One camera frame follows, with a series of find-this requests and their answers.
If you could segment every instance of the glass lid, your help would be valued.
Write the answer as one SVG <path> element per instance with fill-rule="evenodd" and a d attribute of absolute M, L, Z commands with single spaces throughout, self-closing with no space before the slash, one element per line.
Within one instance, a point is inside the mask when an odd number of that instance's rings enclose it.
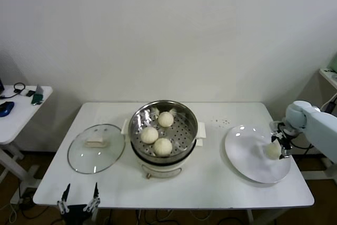
<path fill-rule="evenodd" d="M 68 162 L 79 173 L 98 173 L 118 160 L 124 146 L 121 129 L 110 124 L 95 125 L 73 140 L 68 149 Z"/>

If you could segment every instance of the wire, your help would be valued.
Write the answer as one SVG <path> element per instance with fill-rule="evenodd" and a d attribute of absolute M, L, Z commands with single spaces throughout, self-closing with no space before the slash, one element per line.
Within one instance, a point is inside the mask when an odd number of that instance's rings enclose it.
<path fill-rule="evenodd" d="M 158 210 L 156 210 L 156 219 L 157 219 L 157 221 L 158 222 L 167 222 L 166 219 L 171 216 L 171 214 L 173 213 L 173 210 L 169 211 L 168 213 L 169 214 L 167 216 L 165 216 L 165 218 L 159 219 L 159 217 L 158 217 Z"/>
<path fill-rule="evenodd" d="M 180 225 L 178 221 L 176 220 L 166 220 L 167 217 L 169 217 L 171 214 L 172 214 L 173 210 L 170 211 L 170 213 L 165 217 L 165 219 L 159 219 L 158 217 L 158 210 L 156 210 L 156 222 L 159 222 L 159 223 L 166 223 L 166 222 L 174 222 L 176 223 L 177 225 Z"/>
<path fill-rule="evenodd" d="M 136 212 L 136 219 L 137 219 L 136 225 L 139 225 L 139 223 L 141 222 L 142 211 L 139 210 L 139 213 L 137 213 L 137 210 L 135 210 L 135 212 Z"/>
<path fill-rule="evenodd" d="M 147 225 L 153 225 L 156 221 L 148 222 L 146 219 L 146 210 L 144 210 L 144 220 Z"/>
<path fill-rule="evenodd" d="M 221 220 L 217 223 L 217 225 L 220 225 L 222 222 L 228 221 L 228 220 L 236 220 L 236 221 L 239 222 L 241 225 L 244 225 L 243 221 L 240 220 L 240 219 L 237 218 L 237 217 L 226 217 L 226 218 L 223 218 L 223 219 L 221 219 Z"/>
<path fill-rule="evenodd" d="M 284 123 L 280 123 L 280 124 L 277 125 L 277 129 L 278 129 L 280 132 L 282 132 L 282 131 L 281 131 L 281 128 L 280 128 L 280 125 L 282 125 L 282 126 L 285 126 L 285 125 L 284 125 Z M 289 142 L 290 142 L 295 148 L 298 148 L 298 149 L 301 149 L 301 150 L 309 150 L 309 149 L 312 149 L 312 148 L 314 147 L 314 146 L 311 145 L 311 144 L 309 144 L 308 147 L 300 147 L 300 146 L 294 144 L 293 141 L 292 141 L 291 139 L 289 139 Z"/>
<path fill-rule="evenodd" d="M 16 88 L 16 86 L 18 86 L 18 85 L 22 85 L 23 88 L 22 88 L 22 89 Z M 15 93 L 15 94 L 12 95 L 12 96 L 9 96 L 9 97 L 0 96 L 0 100 L 11 99 L 11 98 L 15 97 L 16 95 L 20 94 L 24 89 L 26 89 L 26 85 L 25 85 L 24 83 L 21 83 L 21 82 L 15 83 L 15 84 L 13 85 L 13 87 L 14 87 L 14 93 Z"/>
<path fill-rule="evenodd" d="M 146 210 L 144 210 L 144 220 L 145 220 L 145 223 L 147 225 L 154 225 L 156 223 L 167 223 L 167 222 L 174 222 L 175 224 L 180 225 L 180 223 L 176 220 L 164 220 L 164 219 L 160 220 L 159 217 L 158 217 L 158 210 L 156 210 L 155 212 L 156 212 L 156 220 L 148 222 L 148 220 L 146 218 Z M 165 219 L 168 218 L 172 214 L 172 212 L 173 212 L 173 210 L 170 211 L 170 213 L 165 217 Z"/>
<path fill-rule="evenodd" d="M 309 147 L 307 148 L 307 150 L 303 153 L 303 156 L 305 156 L 308 153 L 309 149 L 311 149 L 312 147 L 313 147 L 313 145 L 310 144 Z M 301 157 L 301 158 L 297 159 L 296 163 L 299 163 L 303 158 L 304 157 Z"/>
<path fill-rule="evenodd" d="M 49 207 L 46 207 L 41 213 L 39 213 L 38 215 L 36 216 L 32 216 L 32 217 L 29 217 L 27 215 L 25 215 L 25 213 L 23 212 L 23 210 L 21 209 L 21 213 L 23 215 L 24 218 L 28 219 L 28 220 L 33 220 L 33 219 L 36 219 L 37 217 L 39 217 L 40 215 L 42 215 L 45 211 L 47 211 Z"/>
<path fill-rule="evenodd" d="M 55 224 L 57 224 L 57 223 L 60 222 L 60 221 L 63 221 L 63 219 L 62 219 L 62 218 L 59 218 L 59 219 L 53 221 L 53 222 L 51 223 L 51 225 L 55 225 Z"/>
<path fill-rule="evenodd" d="M 11 214 L 9 215 L 8 220 L 6 221 L 5 224 L 8 224 L 8 223 L 13 224 L 16 221 L 17 213 L 16 213 L 15 209 L 13 208 L 12 204 L 8 203 L 7 205 L 4 205 L 2 208 L 0 208 L 0 211 L 4 210 L 8 206 L 11 208 L 12 211 L 11 211 Z"/>
<path fill-rule="evenodd" d="M 33 220 L 33 219 L 41 216 L 45 211 L 47 211 L 47 209 L 49 207 L 46 207 L 41 213 L 39 213 L 36 216 L 32 216 L 32 217 L 27 216 L 24 213 L 24 211 L 29 210 L 29 209 L 31 209 L 32 207 L 35 206 L 35 203 L 33 202 L 33 195 L 34 195 L 35 192 L 27 192 L 27 193 L 24 193 L 23 195 L 21 195 L 20 184 L 21 184 L 20 179 L 18 179 L 19 198 L 23 199 L 23 202 L 19 204 L 19 209 L 21 210 L 21 213 L 22 213 L 24 218 L 26 218 L 28 220 Z"/>
<path fill-rule="evenodd" d="M 105 220 L 104 220 L 104 222 L 103 222 L 103 225 L 106 225 L 107 223 L 107 220 L 109 221 L 109 223 L 108 224 L 111 224 L 111 213 L 112 213 L 112 209 L 110 209 L 110 214 L 109 214 L 109 216 L 107 216 L 106 218 L 105 218 Z"/>
<path fill-rule="evenodd" d="M 326 101 L 326 102 L 321 106 L 321 111 L 323 111 L 323 108 L 324 108 L 329 102 L 331 102 L 331 101 L 333 100 L 334 97 L 335 97 L 335 99 L 334 99 L 333 102 L 336 102 L 336 99 L 337 99 L 337 93 L 335 93 L 335 94 L 331 97 L 331 99 L 329 99 L 328 101 Z"/>
<path fill-rule="evenodd" d="M 309 144 L 308 147 L 300 147 L 300 146 L 297 146 L 295 145 L 291 140 L 290 140 L 290 143 L 295 147 L 295 148 L 298 148 L 298 149 L 301 149 L 301 150 L 309 150 L 309 149 L 312 149 L 314 146 Z"/>
<path fill-rule="evenodd" d="M 195 216 L 193 213 L 192 213 L 192 211 L 190 210 L 190 213 L 191 213 L 191 215 L 194 217 L 194 218 L 196 218 L 198 221 L 205 221 L 205 220 L 207 220 L 211 215 L 212 215 L 212 210 L 209 212 L 209 214 L 208 215 L 206 215 L 204 218 L 198 218 L 197 216 Z"/>

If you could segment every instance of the white plate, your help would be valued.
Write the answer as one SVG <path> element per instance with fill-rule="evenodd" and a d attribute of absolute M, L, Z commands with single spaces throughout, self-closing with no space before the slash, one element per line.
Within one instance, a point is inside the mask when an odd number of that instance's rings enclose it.
<path fill-rule="evenodd" d="M 225 139 L 226 153 L 234 167 L 260 183 L 276 183 L 290 171 L 290 159 L 271 160 L 265 155 L 271 135 L 261 128 L 240 125 L 230 129 Z"/>

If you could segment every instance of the computer mouse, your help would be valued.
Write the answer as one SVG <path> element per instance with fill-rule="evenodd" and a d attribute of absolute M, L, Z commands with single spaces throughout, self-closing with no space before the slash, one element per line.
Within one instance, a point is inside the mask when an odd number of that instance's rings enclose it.
<path fill-rule="evenodd" d="M 12 101 L 7 101 L 5 103 L 2 103 L 0 105 L 0 117 L 5 117 L 9 115 L 13 107 L 14 107 L 14 102 Z"/>

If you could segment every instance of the white wall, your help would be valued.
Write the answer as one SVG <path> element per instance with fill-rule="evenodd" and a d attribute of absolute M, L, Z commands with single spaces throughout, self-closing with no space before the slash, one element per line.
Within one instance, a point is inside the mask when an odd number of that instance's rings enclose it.
<path fill-rule="evenodd" d="M 0 0 L 1 78 L 54 88 L 26 150 L 56 150 L 87 101 L 322 103 L 336 42 L 336 0 Z"/>

